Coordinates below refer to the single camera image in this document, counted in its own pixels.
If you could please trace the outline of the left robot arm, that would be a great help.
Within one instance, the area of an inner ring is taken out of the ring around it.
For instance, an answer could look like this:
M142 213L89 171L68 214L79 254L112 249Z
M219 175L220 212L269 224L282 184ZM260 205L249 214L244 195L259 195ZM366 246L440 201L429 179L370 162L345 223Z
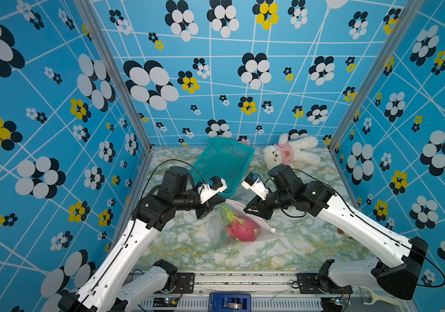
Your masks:
M226 181L214 176L196 183L190 170L170 167L156 185L141 198L131 218L103 264L75 294L63 295L60 311L133 311L158 291L170 291L178 269L165 260L130 283L126 278L141 255L179 211L194 211L198 219L222 204Z

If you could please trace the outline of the pink dragon fruit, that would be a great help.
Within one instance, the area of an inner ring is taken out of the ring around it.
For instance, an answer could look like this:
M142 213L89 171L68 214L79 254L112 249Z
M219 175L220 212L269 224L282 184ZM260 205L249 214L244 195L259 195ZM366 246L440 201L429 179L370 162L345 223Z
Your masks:
M241 243L254 242L262 233L262 228L255 221L241 213L235 212L229 206L222 205L219 214L223 229L229 235L229 240Z

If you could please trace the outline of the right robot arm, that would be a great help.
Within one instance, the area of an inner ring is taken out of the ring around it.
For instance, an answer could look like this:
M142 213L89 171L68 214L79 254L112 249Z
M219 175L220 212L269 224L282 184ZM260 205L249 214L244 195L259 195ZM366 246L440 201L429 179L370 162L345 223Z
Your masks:
M329 185L304 183L288 165L274 167L268 176L275 191L257 174L250 173L243 180L243 187L256 195L246 205L246 213L269 220L274 211L294 207L332 224L374 254L361 261L326 260L313 286L325 293L351 286L376 286L398 299L413 298L428 251L425 240L410 239L381 226L351 207Z

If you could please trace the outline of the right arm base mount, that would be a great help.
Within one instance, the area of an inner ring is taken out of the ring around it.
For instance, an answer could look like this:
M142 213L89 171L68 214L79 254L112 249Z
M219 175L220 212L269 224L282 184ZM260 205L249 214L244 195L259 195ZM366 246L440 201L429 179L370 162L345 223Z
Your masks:
M291 283L303 295L351 295L352 287L340 287L330 281L328 277L319 278L316 273L297 273L296 280Z

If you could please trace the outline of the clear zip-top bag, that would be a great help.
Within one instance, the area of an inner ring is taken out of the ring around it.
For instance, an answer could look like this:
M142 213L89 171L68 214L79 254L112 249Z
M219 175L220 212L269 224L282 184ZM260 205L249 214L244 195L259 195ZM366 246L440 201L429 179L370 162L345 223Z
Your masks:
M206 233L212 247L230 250L282 237L264 219L244 212L244 208L240 202L227 200L209 214Z

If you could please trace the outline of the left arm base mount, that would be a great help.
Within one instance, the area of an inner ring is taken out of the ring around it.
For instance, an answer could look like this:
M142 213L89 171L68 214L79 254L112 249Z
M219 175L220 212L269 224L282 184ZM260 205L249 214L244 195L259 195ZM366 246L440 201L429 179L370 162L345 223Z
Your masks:
M192 272L179 272L175 281L168 283L167 289L157 291L156 294L193 294L195 287L195 273Z

